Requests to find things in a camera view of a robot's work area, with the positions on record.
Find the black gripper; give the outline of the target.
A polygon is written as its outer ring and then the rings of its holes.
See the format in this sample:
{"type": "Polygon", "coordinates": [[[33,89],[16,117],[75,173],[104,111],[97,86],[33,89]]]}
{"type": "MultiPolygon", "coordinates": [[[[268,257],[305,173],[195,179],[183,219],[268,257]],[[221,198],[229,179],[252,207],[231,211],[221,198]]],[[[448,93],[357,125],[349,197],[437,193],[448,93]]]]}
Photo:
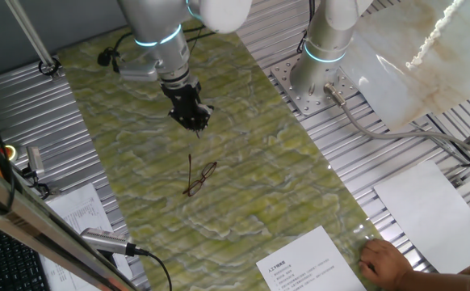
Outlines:
{"type": "Polygon", "coordinates": [[[196,76],[176,82],[161,80],[160,86],[173,105],[168,113],[171,118],[195,135],[208,126],[214,107],[201,103],[200,84],[196,76]]]}

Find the person's hand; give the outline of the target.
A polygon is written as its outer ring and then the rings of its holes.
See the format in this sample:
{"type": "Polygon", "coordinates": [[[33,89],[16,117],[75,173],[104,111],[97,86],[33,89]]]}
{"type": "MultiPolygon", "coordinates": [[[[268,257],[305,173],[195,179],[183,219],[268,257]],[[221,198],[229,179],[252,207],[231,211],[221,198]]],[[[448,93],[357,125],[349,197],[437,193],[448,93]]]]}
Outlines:
{"type": "Polygon", "coordinates": [[[388,241],[368,240],[361,250],[362,275],[385,290],[402,290],[405,275],[413,271],[409,261],[388,241]]]}

